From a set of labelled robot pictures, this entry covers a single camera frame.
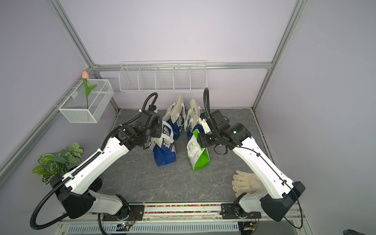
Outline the blue beige takeout bag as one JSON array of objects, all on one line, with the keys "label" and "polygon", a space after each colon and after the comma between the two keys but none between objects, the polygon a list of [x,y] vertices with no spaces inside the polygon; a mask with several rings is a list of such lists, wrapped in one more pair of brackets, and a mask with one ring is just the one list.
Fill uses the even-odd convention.
[{"label": "blue beige takeout bag", "polygon": [[174,133],[171,125],[162,121],[160,138],[152,138],[152,151],[157,166],[168,165],[176,161]]}]

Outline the green and white takeout bag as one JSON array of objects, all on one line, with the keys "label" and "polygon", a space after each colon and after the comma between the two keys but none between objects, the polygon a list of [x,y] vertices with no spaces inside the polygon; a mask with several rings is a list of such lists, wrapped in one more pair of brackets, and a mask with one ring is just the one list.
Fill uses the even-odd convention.
[{"label": "green and white takeout bag", "polygon": [[193,136],[187,144],[188,159],[193,171],[198,171],[199,169],[207,167],[210,162],[208,150],[206,148],[201,148],[198,143],[199,133],[199,130],[195,129],[193,131]]}]

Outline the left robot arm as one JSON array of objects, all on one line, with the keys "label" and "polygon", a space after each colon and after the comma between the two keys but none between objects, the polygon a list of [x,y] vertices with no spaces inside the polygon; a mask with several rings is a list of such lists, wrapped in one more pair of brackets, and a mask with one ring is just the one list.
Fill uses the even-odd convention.
[{"label": "left robot arm", "polygon": [[[129,203],[119,194],[106,195],[96,193],[90,185],[120,157],[136,147],[148,149],[152,138],[162,135],[162,119],[156,112],[156,92],[144,101],[139,114],[118,127],[105,137],[102,146],[79,166],[63,176],[51,178],[52,190],[41,200],[30,218],[33,230],[48,228],[60,220],[69,217],[79,218],[87,213],[108,214],[118,220],[127,220],[133,215]],[[45,203],[56,195],[65,213],[60,217],[39,225],[37,216]]]}]

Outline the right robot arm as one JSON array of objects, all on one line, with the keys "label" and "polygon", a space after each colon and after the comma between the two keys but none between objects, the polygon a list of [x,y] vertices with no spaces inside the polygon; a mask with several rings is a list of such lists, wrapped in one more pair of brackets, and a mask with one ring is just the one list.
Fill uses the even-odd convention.
[{"label": "right robot arm", "polygon": [[234,201],[234,216],[245,217],[260,207],[269,218],[281,221],[299,201],[305,190],[300,182],[294,182],[283,174],[259,148],[255,139],[241,123],[231,125],[218,110],[210,111],[209,89],[203,93],[205,113],[202,114],[203,132],[198,134],[202,148],[225,146],[238,155],[257,176],[266,189],[263,194],[244,192]]}]

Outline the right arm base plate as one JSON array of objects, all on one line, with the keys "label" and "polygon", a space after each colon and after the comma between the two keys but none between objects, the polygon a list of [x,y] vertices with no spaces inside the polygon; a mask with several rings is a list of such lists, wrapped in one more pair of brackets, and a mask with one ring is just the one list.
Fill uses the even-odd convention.
[{"label": "right arm base plate", "polygon": [[223,219],[260,219],[261,212],[246,212],[235,203],[222,203],[220,215]]}]

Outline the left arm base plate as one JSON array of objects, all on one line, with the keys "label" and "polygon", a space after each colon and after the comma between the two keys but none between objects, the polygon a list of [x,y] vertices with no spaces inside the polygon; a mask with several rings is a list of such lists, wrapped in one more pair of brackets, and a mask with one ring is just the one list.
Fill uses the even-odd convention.
[{"label": "left arm base plate", "polygon": [[145,206],[143,204],[130,205],[126,209],[121,209],[115,215],[107,213],[103,214],[103,221],[141,221],[145,213]]}]

